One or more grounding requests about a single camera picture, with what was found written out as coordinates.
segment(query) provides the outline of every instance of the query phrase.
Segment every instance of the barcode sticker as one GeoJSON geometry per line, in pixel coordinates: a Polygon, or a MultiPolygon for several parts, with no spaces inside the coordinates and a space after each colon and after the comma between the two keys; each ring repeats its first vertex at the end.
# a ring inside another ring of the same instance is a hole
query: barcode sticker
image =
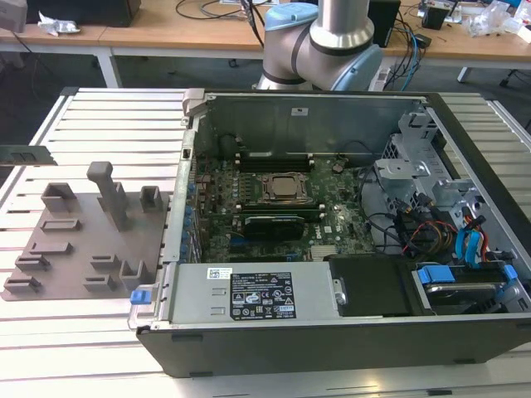
{"type": "Polygon", "coordinates": [[[230,279],[232,268],[209,268],[207,279],[230,279]]]}

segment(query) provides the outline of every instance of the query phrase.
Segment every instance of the wooden desk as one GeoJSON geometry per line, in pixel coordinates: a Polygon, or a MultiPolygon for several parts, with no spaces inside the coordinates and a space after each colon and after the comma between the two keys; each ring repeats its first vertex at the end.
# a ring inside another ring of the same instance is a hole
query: wooden desk
{"type": "MultiPolygon", "coordinates": [[[[128,28],[108,27],[100,37],[100,44],[261,53],[260,43],[246,21],[188,19],[175,12],[177,2],[177,0],[142,0],[142,6],[132,25],[128,28]]],[[[186,15],[204,17],[199,12],[199,6],[203,3],[205,0],[187,0],[179,11],[186,15]]],[[[269,7],[259,7],[259,9],[264,14],[269,7]]],[[[235,11],[237,7],[212,4],[208,10],[223,14],[235,11]]]]}
{"type": "MultiPolygon", "coordinates": [[[[420,19],[406,13],[418,0],[403,0],[401,10],[416,33],[432,39],[422,60],[426,66],[467,66],[500,69],[531,69],[531,46],[516,35],[470,37],[461,25],[444,25],[440,31],[422,29],[420,19]]],[[[243,21],[197,21],[175,12],[178,0],[143,0],[131,27],[81,27],[78,35],[53,37],[37,26],[21,34],[35,52],[91,54],[98,57],[108,87],[120,87],[114,56],[181,56],[203,58],[261,59],[261,47],[243,21]]],[[[206,0],[187,0],[180,10],[202,17],[198,5],[206,0]]],[[[268,7],[259,7],[262,13],[268,7]]],[[[236,10],[212,4],[216,13],[236,10]]],[[[398,32],[383,49],[382,68],[403,56],[406,42],[398,32]]],[[[10,32],[0,31],[0,51],[25,51],[10,32]]]]}
{"type": "MultiPolygon", "coordinates": [[[[40,44],[51,46],[98,46],[100,36],[106,27],[83,26],[80,33],[73,35],[60,35],[58,37],[49,35],[36,24],[26,25],[23,33],[18,33],[26,44],[40,44]]],[[[5,29],[0,29],[0,43],[20,43],[15,36],[5,29]]]]}
{"type": "MultiPolygon", "coordinates": [[[[531,46],[513,34],[471,37],[463,25],[456,23],[445,23],[439,31],[422,28],[421,19],[415,17],[416,9],[405,13],[407,6],[416,3],[417,0],[402,0],[400,10],[404,20],[411,25],[415,33],[431,38],[425,60],[444,58],[468,61],[531,61],[531,46]]],[[[386,56],[403,56],[405,45],[402,35],[394,32],[389,46],[383,52],[386,56]]]]}

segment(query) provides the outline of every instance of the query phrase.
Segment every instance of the black device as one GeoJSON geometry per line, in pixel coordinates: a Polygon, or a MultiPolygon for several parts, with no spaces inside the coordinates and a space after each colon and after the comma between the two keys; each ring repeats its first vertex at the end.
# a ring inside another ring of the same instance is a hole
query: black device
{"type": "Polygon", "coordinates": [[[128,27],[140,9],[141,0],[27,0],[27,23],[46,17],[78,24],[128,27]]]}
{"type": "Polygon", "coordinates": [[[450,10],[446,8],[429,7],[424,11],[422,27],[439,31],[450,10]]]}
{"type": "Polygon", "coordinates": [[[424,36],[417,33],[415,35],[415,38],[417,39],[418,48],[427,48],[431,44],[431,38],[428,36],[424,36]]]}
{"type": "MultiPolygon", "coordinates": [[[[310,2],[317,4],[318,0],[291,0],[291,2],[310,2]]],[[[399,7],[400,0],[371,0],[369,2],[368,17],[374,24],[373,43],[378,44],[382,48],[387,47],[399,7]]]]}

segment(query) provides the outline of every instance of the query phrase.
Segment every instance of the metal case panel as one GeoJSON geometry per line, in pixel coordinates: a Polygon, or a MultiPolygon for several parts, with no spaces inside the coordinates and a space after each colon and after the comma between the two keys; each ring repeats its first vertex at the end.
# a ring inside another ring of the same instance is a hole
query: metal case panel
{"type": "Polygon", "coordinates": [[[173,377],[480,363],[531,340],[514,320],[137,331],[173,377]]]}

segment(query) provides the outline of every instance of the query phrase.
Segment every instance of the white label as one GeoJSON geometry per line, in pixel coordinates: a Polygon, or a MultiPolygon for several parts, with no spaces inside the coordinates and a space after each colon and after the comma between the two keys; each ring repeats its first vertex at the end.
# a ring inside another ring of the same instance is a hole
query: white label
{"type": "Polygon", "coordinates": [[[279,305],[279,313],[287,313],[289,311],[294,311],[295,307],[293,305],[279,305]]]}
{"type": "Polygon", "coordinates": [[[230,279],[232,268],[209,268],[207,269],[207,279],[230,279]]]}
{"type": "Polygon", "coordinates": [[[291,116],[308,116],[308,108],[291,108],[291,116]]]}

